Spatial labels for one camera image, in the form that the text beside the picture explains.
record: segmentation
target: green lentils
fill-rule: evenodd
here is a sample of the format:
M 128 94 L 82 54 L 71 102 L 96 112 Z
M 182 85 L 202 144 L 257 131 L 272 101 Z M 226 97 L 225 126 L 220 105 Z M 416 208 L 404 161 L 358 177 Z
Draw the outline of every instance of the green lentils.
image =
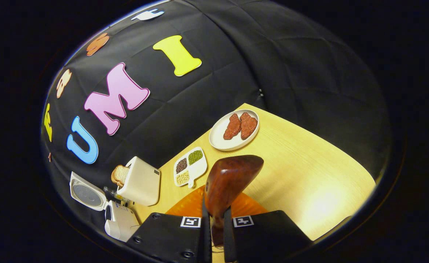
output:
M 196 161 L 200 160 L 202 157 L 203 157 L 203 153 L 201 153 L 200 150 L 197 150 L 197 151 L 195 151 L 193 153 L 190 153 L 188 155 L 188 163 L 189 163 L 189 165 L 192 165 Z

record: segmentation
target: yellow letter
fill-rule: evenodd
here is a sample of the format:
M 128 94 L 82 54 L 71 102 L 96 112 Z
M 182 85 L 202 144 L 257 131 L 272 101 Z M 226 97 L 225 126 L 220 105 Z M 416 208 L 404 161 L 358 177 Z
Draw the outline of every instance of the yellow letter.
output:
M 50 126 L 50 115 L 49 115 L 50 103 L 47 103 L 46 114 L 44 117 L 44 126 L 46 126 L 47 134 L 49 135 L 49 140 L 52 142 L 52 127 Z
M 199 58 L 193 58 L 181 43 L 180 35 L 173 35 L 154 44 L 153 49 L 162 50 L 176 69 L 174 74 L 181 77 L 201 65 Z

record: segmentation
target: white beans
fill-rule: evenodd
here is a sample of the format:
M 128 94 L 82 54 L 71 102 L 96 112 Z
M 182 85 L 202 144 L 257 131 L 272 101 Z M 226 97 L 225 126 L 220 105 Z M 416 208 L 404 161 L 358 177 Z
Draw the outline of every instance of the white beans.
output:
M 183 174 L 177 175 L 176 176 L 177 185 L 182 185 L 188 182 L 188 179 L 189 179 L 188 171 L 184 172 Z

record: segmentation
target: light wood tabletop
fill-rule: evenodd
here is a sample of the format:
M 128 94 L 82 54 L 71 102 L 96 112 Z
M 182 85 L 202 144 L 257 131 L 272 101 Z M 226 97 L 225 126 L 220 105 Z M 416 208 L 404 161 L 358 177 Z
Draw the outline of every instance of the light wood tabletop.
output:
M 243 192 L 268 211 L 283 210 L 311 240 L 330 231 L 363 205 L 375 181 L 356 160 L 276 115 L 248 104 L 238 108 L 244 109 L 258 114 L 256 137 L 243 148 L 224 152 L 210 145 L 208 130 L 160 168 L 160 195 L 155 205 L 128 205 L 140 223 L 150 213 L 166 213 L 179 200 L 204 185 L 217 160 L 237 155 L 257 155 L 265 161 L 258 176 Z M 208 168 L 195 180 L 193 188 L 177 187 L 173 179 L 174 163 L 197 146 L 203 149 Z M 224 262 L 222 253 L 213 254 L 213 262 Z

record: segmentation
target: yellow letter i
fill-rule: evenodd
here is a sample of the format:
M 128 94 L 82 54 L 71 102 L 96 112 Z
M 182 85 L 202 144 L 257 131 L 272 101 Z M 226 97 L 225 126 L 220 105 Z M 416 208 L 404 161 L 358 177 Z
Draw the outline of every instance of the yellow letter i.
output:
M 181 43 L 180 35 L 173 35 L 154 44 L 154 50 L 162 50 L 176 68 L 174 74 L 181 77 L 201 65 L 199 58 L 194 58 Z

